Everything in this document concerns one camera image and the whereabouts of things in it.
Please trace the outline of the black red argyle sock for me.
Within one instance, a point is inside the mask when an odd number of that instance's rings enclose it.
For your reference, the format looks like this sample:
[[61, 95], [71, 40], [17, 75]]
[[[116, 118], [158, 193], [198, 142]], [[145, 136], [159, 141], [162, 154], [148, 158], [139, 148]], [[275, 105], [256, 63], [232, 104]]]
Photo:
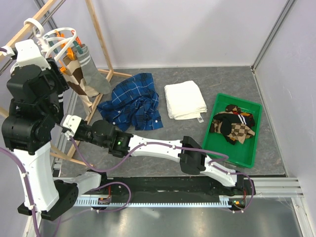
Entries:
[[236, 105], [232, 105], [232, 104], [227, 105], [225, 108], [225, 112], [234, 114], [234, 116], [229, 117], [233, 119], [232, 123], [241, 122], [250, 128], [255, 126], [255, 120], [254, 120], [253, 114], [243, 112], [241, 108]]

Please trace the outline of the black white striped sock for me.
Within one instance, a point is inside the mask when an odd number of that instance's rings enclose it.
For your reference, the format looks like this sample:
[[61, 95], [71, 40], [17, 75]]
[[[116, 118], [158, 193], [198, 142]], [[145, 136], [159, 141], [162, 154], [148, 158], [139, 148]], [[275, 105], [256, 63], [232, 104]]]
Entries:
[[247, 125], [245, 117], [240, 114], [226, 112], [217, 113], [212, 119], [209, 132], [222, 134], [227, 142], [235, 145], [237, 138], [234, 138], [236, 134], [232, 133], [233, 123]]

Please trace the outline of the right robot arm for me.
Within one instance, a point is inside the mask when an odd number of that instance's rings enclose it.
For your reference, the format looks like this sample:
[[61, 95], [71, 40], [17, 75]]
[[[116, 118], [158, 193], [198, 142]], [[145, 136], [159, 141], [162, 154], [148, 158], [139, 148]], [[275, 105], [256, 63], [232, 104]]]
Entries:
[[167, 159], [178, 163], [185, 174], [203, 174], [218, 181], [231, 194], [238, 194], [244, 188], [244, 183], [235, 170], [219, 164], [219, 161], [228, 159], [227, 155], [204, 150], [189, 136], [169, 141], [148, 139], [118, 131], [105, 120], [88, 125], [84, 120], [72, 118], [68, 127], [69, 139], [106, 148], [114, 157], [126, 159], [149, 156]]

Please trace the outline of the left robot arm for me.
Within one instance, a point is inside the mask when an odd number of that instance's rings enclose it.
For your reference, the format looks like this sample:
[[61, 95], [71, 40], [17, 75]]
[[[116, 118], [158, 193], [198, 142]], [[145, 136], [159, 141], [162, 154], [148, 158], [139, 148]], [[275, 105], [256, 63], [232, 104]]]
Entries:
[[53, 221], [88, 191], [104, 194], [108, 181], [92, 170], [72, 179], [54, 179], [50, 164], [51, 131], [63, 120], [62, 94], [69, 87], [52, 58], [45, 66], [17, 67], [6, 86], [12, 95], [1, 126], [5, 146], [19, 160], [25, 200], [18, 212], [37, 212]]

